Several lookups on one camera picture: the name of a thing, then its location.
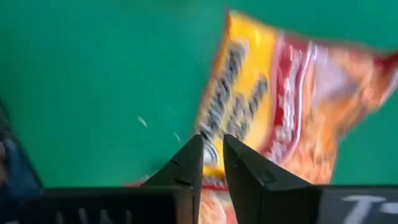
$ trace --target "plastic bag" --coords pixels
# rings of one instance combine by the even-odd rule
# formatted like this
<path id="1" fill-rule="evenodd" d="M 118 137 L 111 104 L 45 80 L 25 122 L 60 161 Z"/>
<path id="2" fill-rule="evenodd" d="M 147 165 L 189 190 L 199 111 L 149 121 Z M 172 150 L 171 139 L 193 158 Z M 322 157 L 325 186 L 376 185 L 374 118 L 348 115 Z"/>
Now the plastic bag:
<path id="1" fill-rule="evenodd" d="M 345 132 L 396 89 L 395 61 L 230 12 L 195 126 L 205 178 L 223 180 L 228 133 L 306 181 L 328 184 Z"/>

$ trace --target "green background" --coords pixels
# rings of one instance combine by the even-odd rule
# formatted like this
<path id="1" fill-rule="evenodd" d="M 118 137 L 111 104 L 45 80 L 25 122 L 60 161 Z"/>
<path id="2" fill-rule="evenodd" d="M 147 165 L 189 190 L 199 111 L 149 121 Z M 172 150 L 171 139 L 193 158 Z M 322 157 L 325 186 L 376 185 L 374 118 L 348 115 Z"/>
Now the green background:
<path id="1" fill-rule="evenodd" d="M 1 0 L 0 98 L 44 185 L 131 183 L 170 159 L 192 134 L 227 6 L 398 48 L 393 0 Z M 398 184 L 397 106 L 347 135 L 335 184 Z"/>

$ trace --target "food image on packaging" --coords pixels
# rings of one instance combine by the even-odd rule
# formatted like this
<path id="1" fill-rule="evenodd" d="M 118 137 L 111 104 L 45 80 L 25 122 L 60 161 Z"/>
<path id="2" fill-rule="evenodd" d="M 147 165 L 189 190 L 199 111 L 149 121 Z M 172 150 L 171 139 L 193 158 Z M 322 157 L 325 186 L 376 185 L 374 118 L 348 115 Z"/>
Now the food image on packaging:
<path id="1" fill-rule="evenodd" d="M 228 192 L 201 191 L 198 224 L 237 224 Z"/>
<path id="2" fill-rule="evenodd" d="M 205 179 L 224 178 L 227 133 L 306 181 L 329 184 L 342 137 L 396 89 L 394 62 L 237 12 L 227 20 L 195 125 Z"/>

